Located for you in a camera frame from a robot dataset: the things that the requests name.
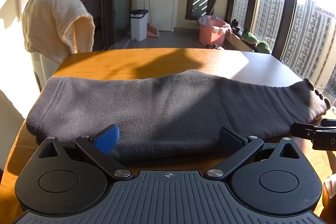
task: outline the wooden table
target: wooden table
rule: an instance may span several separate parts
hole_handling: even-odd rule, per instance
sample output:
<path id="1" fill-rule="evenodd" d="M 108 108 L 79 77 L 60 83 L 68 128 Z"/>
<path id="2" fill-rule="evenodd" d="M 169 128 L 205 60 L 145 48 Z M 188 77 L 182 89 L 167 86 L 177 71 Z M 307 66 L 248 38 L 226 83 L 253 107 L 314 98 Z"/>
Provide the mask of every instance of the wooden table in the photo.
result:
<path id="1" fill-rule="evenodd" d="M 185 48 L 143 48 L 69 55 L 54 75 L 99 80 L 130 80 L 159 77 L 188 69 L 197 69 L 246 83 L 269 86 L 287 86 L 301 80 L 271 55 Z M 336 119 L 331 111 L 328 111 L 326 116 Z M 336 172 L 336 160 L 333 153 L 330 152 L 328 157 L 325 151 L 312 150 L 308 140 L 295 138 L 295 141 L 315 168 L 322 182 L 333 173 L 332 170 Z M 8 156 L 0 185 L 1 224 L 11 223 L 22 214 L 14 193 L 14 185 L 17 176 L 37 147 L 35 137 L 27 131 L 24 122 Z M 203 173 L 223 159 L 224 157 L 218 157 L 201 162 L 151 167 L 151 170 L 200 170 Z M 133 168 L 132 170 L 136 174 L 139 169 L 144 168 Z M 328 223 L 336 223 L 336 218 L 333 218 L 330 212 L 327 208 L 323 208 L 322 199 L 320 199 L 315 213 L 318 216 L 321 215 Z"/>

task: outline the gray sweater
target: gray sweater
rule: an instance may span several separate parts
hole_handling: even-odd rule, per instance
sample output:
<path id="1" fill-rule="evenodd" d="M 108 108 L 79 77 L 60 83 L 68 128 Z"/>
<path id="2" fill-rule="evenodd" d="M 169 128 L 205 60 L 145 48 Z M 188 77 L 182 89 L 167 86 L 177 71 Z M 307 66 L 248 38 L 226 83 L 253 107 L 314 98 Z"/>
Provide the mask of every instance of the gray sweater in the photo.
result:
<path id="1" fill-rule="evenodd" d="M 330 108 L 303 80 L 288 87 L 246 84 L 196 70 L 144 80 L 52 77 L 27 117 L 39 139 L 72 141 L 114 123 L 120 162 L 222 151 L 221 127 L 262 139 L 312 122 Z"/>

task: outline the metal pivot screw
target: metal pivot screw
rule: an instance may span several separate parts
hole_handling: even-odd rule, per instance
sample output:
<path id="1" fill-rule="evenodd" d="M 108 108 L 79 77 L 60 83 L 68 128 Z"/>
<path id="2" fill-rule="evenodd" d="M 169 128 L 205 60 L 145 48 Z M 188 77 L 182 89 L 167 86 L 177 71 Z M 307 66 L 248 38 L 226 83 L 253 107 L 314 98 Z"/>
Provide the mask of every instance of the metal pivot screw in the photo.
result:
<path id="1" fill-rule="evenodd" d="M 114 172 L 114 175 L 118 178 L 126 178 L 131 175 L 131 171 L 126 169 L 119 169 L 116 172 Z"/>
<path id="2" fill-rule="evenodd" d="M 219 178 L 223 175 L 223 171 L 219 169 L 210 169 L 207 171 L 207 175 L 213 178 Z"/>

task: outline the windowsill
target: windowsill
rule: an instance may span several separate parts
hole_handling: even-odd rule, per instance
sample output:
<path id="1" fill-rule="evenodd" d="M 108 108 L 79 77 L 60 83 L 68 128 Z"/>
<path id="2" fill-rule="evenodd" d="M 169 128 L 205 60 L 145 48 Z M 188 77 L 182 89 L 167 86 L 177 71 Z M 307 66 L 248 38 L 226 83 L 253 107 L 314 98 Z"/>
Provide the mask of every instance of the windowsill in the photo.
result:
<path id="1" fill-rule="evenodd" d="M 242 52 L 259 52 L 258 49 L 243 40 L 241 40 L 242 32 L 232 30 L 233 35 L 229 36 L 227 40 L 238 50 Z"/>

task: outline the high-rise building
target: high-rise building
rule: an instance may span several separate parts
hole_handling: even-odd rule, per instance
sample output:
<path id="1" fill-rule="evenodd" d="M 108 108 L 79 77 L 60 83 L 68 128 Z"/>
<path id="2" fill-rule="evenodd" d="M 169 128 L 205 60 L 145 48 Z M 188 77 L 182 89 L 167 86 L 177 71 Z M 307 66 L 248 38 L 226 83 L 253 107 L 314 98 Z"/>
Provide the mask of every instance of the high-rise building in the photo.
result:
<path id="1" fill-rule="evenodd" d="M 258 40 L 265 40 L 270 49 L 278 35 L 285 0 L 258 0 L 252 33 Z"/>
<path id="2" fill-rule="evenodd" d="M 233 18 L 238 21 L 238 27 L 240 28 L 244 26 L 248 2 L 249 0 L 235 0 Z"/>
<path id="3" fill-rule="evenodd" d="M 251 32 L 273 49 L 285 0 L 258 0 Z M 248 0 L 236 0 L 233 18 L 243 27 Z M 336 17 L 306 0 L 297 4 L 282 62 L 308 78 L 336 104 Z"/>
<path id="4" fill-rule="evenodd" d="M 283 62 L 301 78 L 309 78 L 322 92 L 336 65 L 334 14 L 307 0 L 297 4 Z"/>

